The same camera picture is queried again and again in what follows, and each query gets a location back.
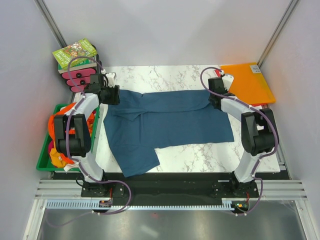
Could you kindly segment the blue polo shirt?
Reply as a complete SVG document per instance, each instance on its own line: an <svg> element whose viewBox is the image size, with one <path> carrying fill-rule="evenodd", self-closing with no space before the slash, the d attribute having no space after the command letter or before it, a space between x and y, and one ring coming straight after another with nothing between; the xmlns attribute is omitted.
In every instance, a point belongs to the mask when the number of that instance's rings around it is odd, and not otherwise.
<svg viewBox="0 0 320 240"><path fill-rule="evenodd" d="M209 96L207 90L121 90L120 103L108 106L104 127L123 175L142 175L157 167L156 149L233 142L228 115L215 109Z"/></svg>

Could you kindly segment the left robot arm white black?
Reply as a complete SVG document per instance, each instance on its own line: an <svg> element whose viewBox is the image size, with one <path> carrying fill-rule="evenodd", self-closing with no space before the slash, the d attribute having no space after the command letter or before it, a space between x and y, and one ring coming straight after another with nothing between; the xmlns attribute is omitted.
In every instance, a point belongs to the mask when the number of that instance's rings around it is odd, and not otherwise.
<svg viewBox="0 0 320 240"><path fill-rule="evenodd" d="M57 152L64 154L80 169L86 182L93 183L92 191L99 197L110 191L108 182L102 180L104 170L92 153L92 136L87 120L101 104L118 105L120 87L115 84L116 73L96 73L84 88L80 99L65 113L53 117L54 143Z"/></svg>

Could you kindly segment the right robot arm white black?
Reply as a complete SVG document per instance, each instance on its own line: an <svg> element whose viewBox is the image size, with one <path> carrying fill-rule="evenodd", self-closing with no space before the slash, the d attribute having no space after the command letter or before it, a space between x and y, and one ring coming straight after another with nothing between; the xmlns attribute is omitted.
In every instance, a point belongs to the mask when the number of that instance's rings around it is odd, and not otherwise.
<svg viewBox="0 0 320 240"><path fill-rule="evenodd" d="M235 197L247 191L246 183L255 178L262 158L271 155L279 141L274 115L271 109L259 110L240 101L228 92L222 77L208 79L211 105L240 122L240 138L244 149L239 165L233 172L235 181L229 184L229 191Z"/></svg>

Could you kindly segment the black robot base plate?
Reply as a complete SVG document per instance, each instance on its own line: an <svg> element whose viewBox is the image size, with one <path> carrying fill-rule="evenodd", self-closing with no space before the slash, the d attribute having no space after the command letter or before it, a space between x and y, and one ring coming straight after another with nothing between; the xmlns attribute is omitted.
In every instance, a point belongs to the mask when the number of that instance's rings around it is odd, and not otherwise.
<svg viewBox="0 0 320 240"><path fill-rule="evenodd" d="M119 204L220 204L223 199L257 198L257 184L237 183L231 173L106 173L107 184L84 182L81 196L111 197Z"/></svg>

